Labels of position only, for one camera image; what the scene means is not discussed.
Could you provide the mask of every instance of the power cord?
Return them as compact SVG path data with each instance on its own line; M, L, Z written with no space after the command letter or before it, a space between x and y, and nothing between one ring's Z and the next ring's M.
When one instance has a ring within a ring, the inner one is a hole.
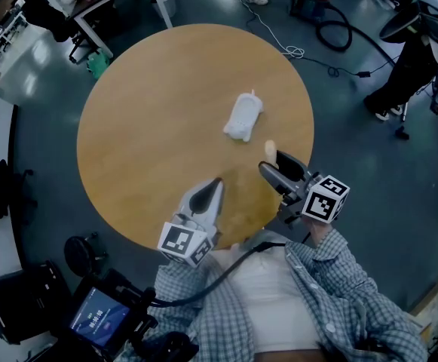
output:
M374 72L376 72L376 71L382 69L382 68L385 67L387 64L391 63L393 60L395 60L396 58L398 58L398 57L400 56L400 55L398 55L397 57L393 58L392 60L388 60L385 64L383 64L382 66L378 67L377 69L374 69L374 70L371 71L371 72L369 72L369 71L360 71L360 72L354 73L354 72L348 71L348 70L346 70L346 69L343 69L342 67L334 67L334 66L331 66L330 64L325 63L325 62L321 62L320 60L316 60L316 59L313 59L313 58L305 57L305 56L304 56L305 51L304 51L304 49L302 49L302 48L299 48L299 47L296 47L296 46L293 46L293 45L288 45L288 46L284 47L284 46L280 43L280 41L277 39L276 35L272 32L271 27L269 27L267 24L265 24L265 23L262 21L262 18L260 17L260 15L257 14L257 13L256 13L256 12L255 12L255 11L249 6L249 5L247 5L246 3L244 3L244 0L239 0L239 1L240 1L240 3L241 3L245 8L247 8L247 10L248 10L251 14L254 15L252 19L250 19L250 20L248 20L248 21L246 22L246 27L249 29L249 31L250 31L251 33L254 33L254 32L251 30L249 24L250 24L251 22L253 22L255 19L259 19L259 22L260 22L265 28L268 29L268 31L271 33L272 37L273 37L274 40L277 42L277 44L279 45L279 47L282 48L283 51L285 51L285 52L282 52L282 55L288 55L288 56L289 56L288 60L292 60L292 59L304 59L304 60L309 60L310 62L314 62L314 63L320 64L321 66L324 66L324 67L327 68L328 75L329 75L330 77L332 77L332 78L337 78L337 77L339 77L339 73L340 73L340 71L344 71L344 72L346 72L347 74L352 75L352 76L358 76L358 77L360 77L360 78L368 78L368 77L371 76L372 73L374 73ZM357 30L358 32L362 33L360 30L358 30L358 29L356 29L355 27L352 27L352 26L349 25L347 19L345 18L344 14L343 14L341 11L339 11L337 8L334 8L334 7L331 8L331 9L333 9L334 11L339 12L339 13L341 14L341 16L343 17L343 19L345 20L345 23L343 23L343 22L338 22L338 21L334 21L334 20L330 20L330 21L324 22L324 24L323 24L322 26L318 26L318 27L317 27L317 33L319 34L318 37L319 37L319 39L320 39L323 43L325 43L325 40L324 40L324 41L322 40L323 37L322 37L322 35L320 36L320 30L321 30L325 25L335 24L335 25L345 26L346 28L348 28L348 31L349 31L349 32L351 32L351 29L354 29L354 30Z

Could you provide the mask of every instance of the shoe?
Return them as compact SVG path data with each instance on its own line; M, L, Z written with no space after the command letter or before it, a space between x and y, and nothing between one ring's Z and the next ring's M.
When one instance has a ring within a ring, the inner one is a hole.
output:
M269 0L246 0L249 4L266 5Z
M401 107L401 105L398 105L398 106L392 107L390 109L390 111L395 115L402 115L403 107Z
M383 112L376 112L375 117L377 119L380 119L381 121L387 121L388 119L390 119L390 115L387 113L386 110L384 110Z

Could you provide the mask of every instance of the white desk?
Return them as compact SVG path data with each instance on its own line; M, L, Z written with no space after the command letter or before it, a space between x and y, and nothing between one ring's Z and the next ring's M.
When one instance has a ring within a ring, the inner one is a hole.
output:
M94 41L96 46L101 48L103 52L108 57L113 57L112 51L106 46L105 42L94 32L93 28L87 23L84 19L84 16L89 14L91 11L101 7L103 4L110 2L111 0L93 0L91 2L86 2L85 0L80 1L73 12L71 13L71 18L75 20L75 22L83 29L83 31L90 37L91 40ZM165 4L163 0L156 0L158 4L158 8L160 9L161 15L164 18L165 24L167 28L172 28L172 22L170 21L170 17L168 16L167 9L165 8Z

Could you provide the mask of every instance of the checkered shirt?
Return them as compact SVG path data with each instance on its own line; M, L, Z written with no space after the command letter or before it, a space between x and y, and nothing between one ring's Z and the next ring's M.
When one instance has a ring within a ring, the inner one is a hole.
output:
M333 230L317 249L292 241L285 246L286 260L321 344L330 352L340 351L350 361L426 361L424 344L405 313L378 292L376 283L356 263L347 245ZM197 269L170 262L158 271L157 297L167 301L188 298L221 273L212 256ZM227 279L201 301L181 307L149 308L149 314L158 325L147 332L147 342L178 331L199 345L196 361L254 361L253 328ZM382 353L355 347L365 339L381 345ZM139 358L126 344L116 361L137 362Z

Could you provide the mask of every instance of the hand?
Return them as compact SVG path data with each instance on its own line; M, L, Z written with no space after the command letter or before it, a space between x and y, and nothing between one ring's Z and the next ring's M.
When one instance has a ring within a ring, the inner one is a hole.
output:
M332 225L309 216L302 216L301 221L308 227L314 245L317 245L332 231Z

